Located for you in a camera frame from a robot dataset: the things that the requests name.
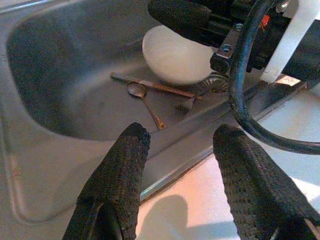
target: white bowl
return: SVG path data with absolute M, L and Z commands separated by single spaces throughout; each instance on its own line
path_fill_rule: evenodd
M 150 69 L 174 85 L 198 83 L 212 72 L 212 47 L 188 40 L 164 25 L 145 34 L 142 51 Z

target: white bracket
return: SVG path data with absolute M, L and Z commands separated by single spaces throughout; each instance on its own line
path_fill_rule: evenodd
M 320 0 L 299 0 L 297 11 L 264 69 L 261 80 L 273 83 L 278 78 L 315 20 L 320 20 Z

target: black hose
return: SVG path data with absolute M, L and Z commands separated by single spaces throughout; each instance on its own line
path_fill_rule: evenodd
M 320 142 L 299 141 L 281 137 L 263 128 L 248 113 L 243 88 L 250 52 L 263 17 L 269 9 L 282 0 L 257 0 L 250 11 L 233 53 L 229 76 L 229 101 L 233 115 L 250 135 L 269 146 L 299 153 L 320 155 Z

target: stainless steel sink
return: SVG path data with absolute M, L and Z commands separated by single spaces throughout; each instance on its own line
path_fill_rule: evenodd
M 0 136 L 17 220 L 44 223 L 72 207 L 132 122 L 152 133 L 142 201 L 210 154 L 215 128 L 235 122 L 226 95 L 207 94 L 183 115 L 175 105 L 184 97 L 149 89 L 146 100 L 168 126 L 157 131 L 144 104 L 128 95 L 125 83 L 109 77 L 120 72 L 160 81 L 141 51 L 144 34 L 158 25 L 147 3 L 58 0 L 2 11 Z M 248 96 L 262 87 L 257 74 L 247 76 Z

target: black textured grip pad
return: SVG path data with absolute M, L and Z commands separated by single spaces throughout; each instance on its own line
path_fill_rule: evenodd
M 277 226 L 297 219 L 319 225 L 319 214 L 291 178 L 243 131 L 220 126 L 213 152 L 241 239 L 269 240 Z
M 141 180 L 149 148 L 149 133 L 140 124 L 131 124 L 93 172 L 77 199 L 79 205 L 92 199 L 111 203 L 123 240 L 136 238 Z

